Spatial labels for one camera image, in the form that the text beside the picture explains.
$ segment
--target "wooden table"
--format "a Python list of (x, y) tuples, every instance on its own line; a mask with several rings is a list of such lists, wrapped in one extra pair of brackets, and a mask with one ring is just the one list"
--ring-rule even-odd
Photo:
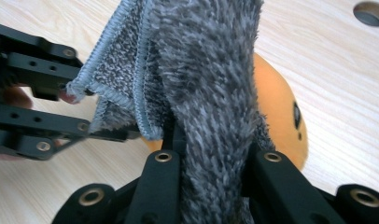
[[(0, 23), (74, 47), (85, 62), (118, 2), (0, 0)], [(356, 3), (266, 1), (255, 49), (293, 89), (309, 135), (303, 173), (330, 193), (347, 183), (379, 191), (379, 28), (353, 16)], [(35, 109), (91, 119), (95, 101)], [(87, 140), (51, 161), (0, 161), (0, 223), (50, 223), (78, 188), (138, 177), (147, 154), (141, 140)]]

